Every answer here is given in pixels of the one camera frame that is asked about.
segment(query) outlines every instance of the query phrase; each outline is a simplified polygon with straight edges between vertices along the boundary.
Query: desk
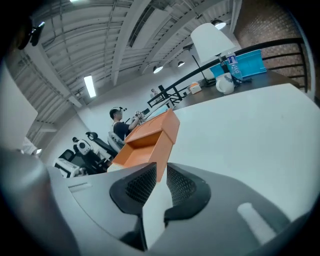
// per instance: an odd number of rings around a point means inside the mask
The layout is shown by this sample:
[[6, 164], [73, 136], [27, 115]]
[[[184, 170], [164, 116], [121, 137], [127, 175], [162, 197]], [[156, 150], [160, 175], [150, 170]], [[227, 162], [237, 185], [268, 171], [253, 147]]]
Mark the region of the desk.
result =
[[174, 111], [180, 120], [168, 162], [233, 177], [290, 220], [320, 189], [320, 110], [291, 84], [208, 100]]
[[[280, 84], [292, 84], [294, 86], [299, 85], [296, 81], [270, 70], [268, 70], [266, 73], [256, 74], [247, 77], [247, 79], [248, 78], [252, 78], [251, 83], [241, 84], [238, 87], [234, 88], [233, 93], [227, 95]], [[189, 93], [177, 106], [175, 106], [173, 110], [182, 109], [194, 104], [217, 99], [224, 96], [226, 95], [222, 92], [219, 92], [215, 85], [211, 87], [202, 87], [202, 91], [199, 91], [196, 94]]]

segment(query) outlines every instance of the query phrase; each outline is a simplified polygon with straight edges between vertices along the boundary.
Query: white lamp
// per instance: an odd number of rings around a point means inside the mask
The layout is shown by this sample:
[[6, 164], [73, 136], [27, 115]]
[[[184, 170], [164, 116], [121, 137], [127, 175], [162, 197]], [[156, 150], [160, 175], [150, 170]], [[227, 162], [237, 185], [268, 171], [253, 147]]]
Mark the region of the white lamp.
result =
[[191, 33], [191, 39], [202, 63], [214, 57], [218, 57], [222, 62], [220, 54], [235, 47], [231, 40], [211, 23], [198, 26]]

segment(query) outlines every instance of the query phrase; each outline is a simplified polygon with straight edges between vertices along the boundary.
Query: ceiling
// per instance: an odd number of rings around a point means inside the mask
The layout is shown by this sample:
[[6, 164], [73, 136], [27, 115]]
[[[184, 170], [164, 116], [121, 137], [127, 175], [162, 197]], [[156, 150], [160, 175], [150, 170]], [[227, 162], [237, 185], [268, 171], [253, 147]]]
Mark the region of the ceiling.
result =
[[[233, 0], [57, 0], [32, 16], [34, 25], [45, 22], [37, 53], [15, 51], [7, 64], [37, 122], [54, 126], [74, 105], [92, 101], [84, 76], [107, 92], [169, 64], [196, 27], [214, 19], [230, 24], [232, 13]], [[37, 145], [44, 135], [36, 125], [27, 137]]]

